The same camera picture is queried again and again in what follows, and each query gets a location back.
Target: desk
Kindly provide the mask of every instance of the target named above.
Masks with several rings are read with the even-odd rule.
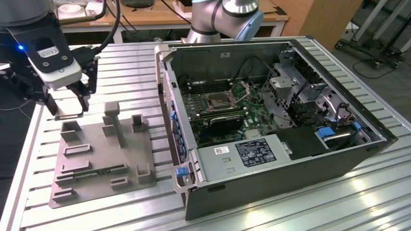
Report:
[[[51,209],[48,201],[62,121],[52,120],[47,108],[36,105],[0,230],[238,231],[266,228],[339,231],[378,230],[387,227],[410,230],[410,122],[315,40],[306,37],[284,39],[296,39],[300,42],[399,137],[382,154],[367,159],[340,178],[184,221],[182,196],[172,189],[172,160],[156,90],[154,47],[158,43],[110,44],[100,54],[98,92],[90,99],[90,111],[78,121],[82,125],[98,123],[104,115],[103,103],[115,101],[122,106],[119,118],[144,114],[150,121],[158,184],[135,192]],[[56,100],[72,97],[67,90],[56,92]]]
[[[167,8],[160,0],[154,0],[154,6],[144,9],[130,8],[122,5],[122,12],[127,20],[131,22],[138,30],[162,30],[162,29],[190,29],[190,24],[180,19],[175,13]],[[167,4],[172,7],[172,0],[166,0]],[[110,13],[95,22],[79,23],[63,27],[64,33],[79,32],[100,32],[111,31],[115,18]],[[282,34],[284,23],[288,21],[287,15],[279,15],[276,12],[266,13],[262,26],[272,26],[271,37],[278,37]],[[122,18],[122,22],[128,30],[134,30]],[[122,31],[126,28],[119,25],[115,33],[115,43],[123,43]]]

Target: cable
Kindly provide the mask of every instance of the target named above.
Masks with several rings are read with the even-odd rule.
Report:
[[[0,177],[0,180],[12,180],[12,179],[14,179],[12,176],[10,176],[10,177]]]
[[[110,13],[111,13],[111,15],[114,16],[114,17],[116,17],[116,15],[115,15],[115,13],[112,12],[112,10],[108,8],[108,11],[110,11]],[[152,32],[152,30],[150,31],[150,34],[148,34],[148,36],[147,35],[144,35],[144,34],[142,34],[142,32],[134,27],[134,25],[131,25],[131,23],[130,23],[130,21],[127,20],[127,18],[126,18],[126,16],[122,14],[122,16],[123,16],[123,19],[126,20],[126,22],[128,23],[128,25],[131,26],[131,28],[142,35],[142,36],[144,36],[146,37],[146,39],[152,39],[154,40],[154,38],[152,37],[150,37],[150,35],[151,35],[151,32]],[[123,24],[123,22],[120,21],[120,25],[123,26],[123,28],[126,29],[126,32],[128,33],[128,35],[131,35],[132,37],[135,37],[135,39],[138,39],[139,40],[139,38],[135,36],[135,34],[134,33],[131,33],[131,30],[130,29],[127,29],[127,27],[126,27],[126,25]]]
[[[358,38],[355,37],[355,33],[354,33],[354,22],[353,22],[353,19],[351,19],[351,31],[353,31],[353,38],[354,38],[354,41],[355,41],[355,44],[359,44],[359,41],[358,41]]]
[[[242,69],[243,69],[243,66],[246,65],[247,61],[251,60],[251,59],[258,59],[258,60],[266,65],[266,67],[268,68],[270,72],[274,72],[274,69],[270,67],[268,63],[267,63],[260,57],[258,57],[258,56],[250,56],[247,59],[244,59],[243,63],[240,64],[240,67],[239,67],[239,69],[238,69],[238,71],[236,71],[236,74],[235,74],[234,77],[232,77],[232,81],[236,80],[236,78],[239,77],[240,71],[242,71]]]
[[[402,1],[403,1],[403,0],[398,1],[398,3],[395,4],[395,6],[394,6],[394,8],[393,8],[393,11],[397,9],[397,7],[398,7],[398,5],[399,5],[399,3],[401,3]],[[390,15],[391,15],[391,14],[389,14],[387,17],[385,17],[385,19],[379,22],[379,24],[378,24],[375,30],[373,31],[373,37],[374,37],[374,34],[375,34],[375,32],[378,31],[378,29],[379,29],[382,23],[387,20],[387,18],[390,17]]]
[[[98,14],[98,15],[95,16],[95,20],[99,20],[100,18],[104,17],[106,12],[107,12],[107,8],[108,8],[108,6],[107,6],[107,0],[104,0],[104,1],[103,1],[103,10],[102,10],[100,14]]]
[[[24,107],[26,105],[28,105],[30,102],[31,101],[27,101],[24,104],[22,104],[19,107],[15,107],[15,108],[7,108],[7,109],[0,108],[0,111],[10,112],[10,111],[14,111],[14,110],[18,110],[22,107]]]
[[[166,1],[162,0],[162,2],[167,6],[167,8],[191,25],[191,22],[174,10],[174,8],[171,8],[171,6],[166,3]]]
[[[274,113],[272,113],[272,115],[276,116],[276,117],[279,117],[279,118],[282,118],[282,119],[284,119],[284,120],[294,121],[294,119],[286,119],[284,117],[279,116],[278,114],[274,114]]]
[[[371,61],[371,60],[373,60],[373,59],[367,59],[367,60],[359,61],[359,62],[357,62],[357,63],[353,65],[354,71],[355,71],[361,76],[363,76],[365,78],[367,78],[367,79],[378,79],[378,78],[385,77],[387,74],[390,74],[391,72],[394,72],[394,71],[397,70],[397,69],[393,69],[391,71],[389,71],[387,73],[382,74],[382,75],[378,76],[378,77],[365,76],[365,75],[355,69],[355,66],[357,66],[358,64],[361,64],[361,63],[363,63],[363,62],[367,62],[367,61]]]
[[[19,111],[26,115],[26,117],[28,118],[28,120],[32,120],[32,118],[24,113],[24,111],[22,110],[22,108],[19,108]]]
[[[103,49],[107,47],[107,45],[108,45],[111,39],[112,39],[114,36],[115,36],[115,33],[116,33],[116,31],[118,31],[118,27],[119,27],[119,24],[120,24],[120,14],[122,14],[122,10],[120,10],[120,0],[115,0],[115,1],[116,1],[116,9],[118,9],[115,25],[114,25],[114,28],[112,28],[112,30],[111,30],[111,32],[110,32],[110,34],[108,34],[108,36],[107,36],[104,42],[103,42],[102,45],[95,49],[96,54],[99,54],[99,53],[103,51]]]

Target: aluminum extrusion table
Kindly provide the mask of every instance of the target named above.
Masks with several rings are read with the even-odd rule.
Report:
[[[103,103],[120,101],[120,118],[144,114],[158,185],[59,209],[48,207],[62,121],[36,106],[0,230],[370,230],[411,227],[411,125],[319,43],[298,38],[399,141],[343,177],[192,221],[171,182],[171,153],[155,82],[155,43],[114,44],[102,53],[98,93],[78,121],[96,123]],[[72,97],[67,90],[55,98]]]

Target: barcode sticker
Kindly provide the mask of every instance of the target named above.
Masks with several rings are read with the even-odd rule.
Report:
[[[215,149],[214,149],[214,151],[215,151],[216,155],[223,154],[223,153],[228,153],[228,152],[230,152],[230,150],[228,150],[228,147],[227,147],[227,146],[226,146],[226,147],[219,147],[219,148],[215,148]]]

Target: black cable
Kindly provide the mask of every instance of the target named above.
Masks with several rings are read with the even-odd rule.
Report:
[[[355,44],[359,44],[358,38],[355,37],[355,33],[354,33],[354,27],[353,27],[354,23],[353,23],[353,19],[351,19],[351,31],[353,31],[353,38],[355,41]]]
[[[401,37],[401,35],[403,34],[405,30],[407,29],[410,23],[411,23],[411,12],[410,12],[410,14],[409,14],[409,16],[407,16],[407,20],[403,22],[403,24],[401,25],[401,27],[397,29],[397,31],[395,31],[395,33],[394,33],[391,39],[390,39],[390,42],[389,42],[389,44],[387,44],[387,47],[386,47],[386,49],[385,49],[385,52],[389,53],[389,51],[390,51],[391,47],[394,46],[394,44],[395,44],[398,38]]]
[[[398,3],[395,4],[395,6],[394,6],[394,8],[393,8],[393,11],[397,9],[397,7],[398,7],[398,5],[399,5],[399,3],[401,3],[402,1],[403,1],[403,0],[398,1]],[[378,24],[375,30],[373,31],[373,37],[374,37],[374,34],[375,34],[375,32],[378,31],[378,29],[379,29],[382,23],[387,20],[387,18],[390,17],[390,15],[391,15],[391,14],[389,14],[387,17],[385,17],[385,19],[379,22],[379,24]]]
[[[266,67],[267,67],[267,69],[270,70],[270,72],[274,72],[274,69],[270,67],[268,63],[267,63],[260,57],[258,57],[258,56],[250,56],[247,59],[244,59],[243,63],[240,64],[240,67],[239,67],[239,69],[238,69],[238,71],[236,71],[236,73],[235,73],[235,75],[234,75],[234,77],[232,77],[232,81],[236,80],[236,78],[239,77],[240,71],[242,71],[242,69],[243,69],[243,67],[244,67],[244,65],[246,65],[246,63],[247,63],[247,61],[251,60],[251,59],[258,59],[258,60],[266,65]]]
[[[114,17],[116,17],[116,15],[115,15],[115,13],[111,11],[111,9],[108,8],[108,11],[110,11],[110,13],[111,13],[111,15],[114,16]],[[154,40],[154,38],[152,37],[150,37],[150,35],[151,35],[151,32],[152,32],[152,30],[150,31],[150,34],[148,34],[148,36],[147,35],[144,35],[135,27],[134,27],[134,25],[131,25],[131,23],[130,23],[130,21],[127,20],[127,18],[126,18],[126,16],[124,15],[122,15],[123,16],[123,18],[124,18],[124,20],[126,20],[126,22],[128,23],[128,25],[132,27],[132,29],[142,35],[142,36],[144,36],[146,37],[146,40],[147,39],[152,39]],[[135,39],[138,39],[139,40],[139,38],[134,35],[134,33],[131,33],[131,30],[130,29],[127,29],[127,27],[126,27],[126,25],[123,24],[123,22],[120,21],[120,25],[123,26],[123,28],[126,29],[126,32],[132,36],[132,37],[135,37]]]
[[[191,22],[174,10],[174,8],[171,8],[171,6],[166,3],[166,1],[162,0],[162,2],[167,6],[167,8],[191,25]]]
[[[397,70],[397,69],[393,69],[391,71],[389,71],[387,73],[385,73],[385,74],[382,74],[381,76],[377,76],[377,77],[370,77],[370,76],[363,75],[363,74],[355,69],[355,66],[357,66],[358,64],[361,64],[361,63],[363,63],[363,62],[367,62],[367,61],[371,61],[371,60],[373,60],[373,59],[362,60],[362,61],[357,62],[357,63],[353,65],[354,71],[355,71],[362,77],[365,77],[365,78],[367,78],[367,79],[378,79],[378,78],[385,77],[387,74],[390,74],[391,72],[394,72],[394,71]]]
[[[108,6],[107,6],[107,0],[104,0],[104,1],[103,1],[103,11],[100,12],[100,14],[96,15],[96,17],[95,17],[96,20],[104,17],[106,12],[107,12],[107,8],[108,8]]]
[[[14,179],[14,177],[0,177],[0,180],[12,180]]]
[[[303,90],[306,89],[306,87],[308,86],[308,80],[303,83],[302,88],[298,90],[296,94],[292,96],[291,100],[290,100],[290,104],[288,104],[288,108],[291,106],[291,104],[295,102],[298,96],[302,94]]]
[[[122,15],[123,16],[123,19],[126,20],[126,22],[127,22],[127,24],[130,25],[130,27],[136,31],[136,32],[140,32],[136,28],[135,28],[135,26],[131,24],[131,22],[128,21],[128,19],[126,18],[126,16],[124,15]],[[147,36],[147,35],[144,35],[144,34],[142,34],[140,33],[140,35],[143,35],[146,38],[151,38],[152,40],[154,40],[154,38],[152,37],[150,37],[150,35]]]
[[[120,24],[120,15],[122,15],[120,0],[116,0],[116,9],[118,9],[118,12],[116,12],[118,14],[116,14],[115,25],[114,25],[114,28],[112,28],[104,42],[102,43],[102,45],[98,48],[95,48],[96,54],[99,54],[103,51],[103,49],[107,47],[107,45],[108,45],[108,43],[110,43],[111,39],[114,38],[115,33],[118,31],[119,24]]]

